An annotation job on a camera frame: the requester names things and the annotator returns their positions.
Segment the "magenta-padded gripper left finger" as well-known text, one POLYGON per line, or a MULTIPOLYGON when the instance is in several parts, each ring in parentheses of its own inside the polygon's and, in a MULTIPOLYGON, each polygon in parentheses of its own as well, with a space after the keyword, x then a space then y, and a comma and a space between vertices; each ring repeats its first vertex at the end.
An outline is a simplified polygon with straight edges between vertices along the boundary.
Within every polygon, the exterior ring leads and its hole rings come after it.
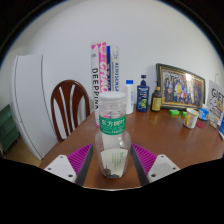
POLYGON ((93 145, 88 144, 69 155, 59 155, 46 168, 58 177, 82 186, 93 156, 93 145))

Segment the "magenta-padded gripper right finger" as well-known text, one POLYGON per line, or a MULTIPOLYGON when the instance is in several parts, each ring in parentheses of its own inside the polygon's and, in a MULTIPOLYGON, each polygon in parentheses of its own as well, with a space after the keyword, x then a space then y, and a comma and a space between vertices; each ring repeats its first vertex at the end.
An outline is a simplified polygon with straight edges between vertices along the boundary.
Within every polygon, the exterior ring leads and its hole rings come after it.
POLYGON ((131 146, 131 155, 142 186, 180 170, 165 154, 155 155, 136 144, 131 146))

